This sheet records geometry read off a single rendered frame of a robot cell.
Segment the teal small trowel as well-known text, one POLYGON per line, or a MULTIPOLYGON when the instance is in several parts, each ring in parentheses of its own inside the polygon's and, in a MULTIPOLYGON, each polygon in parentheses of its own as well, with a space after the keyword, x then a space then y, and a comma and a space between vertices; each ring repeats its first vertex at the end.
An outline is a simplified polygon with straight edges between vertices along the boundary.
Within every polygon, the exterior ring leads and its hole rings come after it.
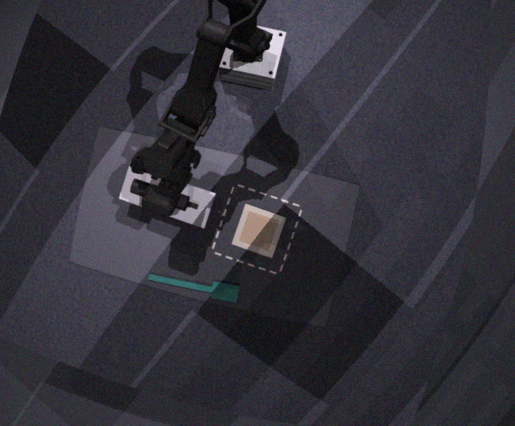
POLYGON ((160 275, 149 274, 148 280, 159 281, 168 285, 176 285, 185 288, 192 288, 198 291, 206 291, 211 293, 211 298, 220 299, 224 301, 236 302, 238 301, 239 285, 231 285, 227 283, 213 281, 213 286, 202 285, 188 281, 176 280, 160 275))

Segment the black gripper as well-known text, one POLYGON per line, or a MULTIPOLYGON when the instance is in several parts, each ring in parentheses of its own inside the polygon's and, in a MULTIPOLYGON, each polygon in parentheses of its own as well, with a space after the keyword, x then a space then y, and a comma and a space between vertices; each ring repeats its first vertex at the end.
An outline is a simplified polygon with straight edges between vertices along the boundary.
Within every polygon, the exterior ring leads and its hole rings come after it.
POLYGON ((147 188, 141 201, 143 208, 155 211, 165 217, 172 216, 181 198, 178 193, 182 193, 193 176, 190 165, 194 164, 193 168, 196 169, 200 160, 201 154, 195 149, 192 154, 183 157, 167 178, 163 178, 158 185, 147 188))

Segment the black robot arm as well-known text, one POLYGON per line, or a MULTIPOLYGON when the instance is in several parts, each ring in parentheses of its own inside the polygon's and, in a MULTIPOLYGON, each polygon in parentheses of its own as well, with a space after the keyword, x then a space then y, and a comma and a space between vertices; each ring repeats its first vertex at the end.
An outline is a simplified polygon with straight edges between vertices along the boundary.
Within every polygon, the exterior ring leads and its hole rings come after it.
POLYGON ((167 178, 183 157, 192 154, 216 115, 214 81, 225 48, 234 51, 234 61, 250 63, 262 62, 270 48, 273 34, 257 27, 257 16, 267 0, 218 0, 228 7, 230 25, 212 19, 213 1, 204 2, 205 17, 196 32, 198 43, 188 78, 158 123, 164 134, 150 148, 135 153, 130 164, 135 174, 149 173, 155 181, 167 178), (171 113, 177 118, 168 117, 171 113))

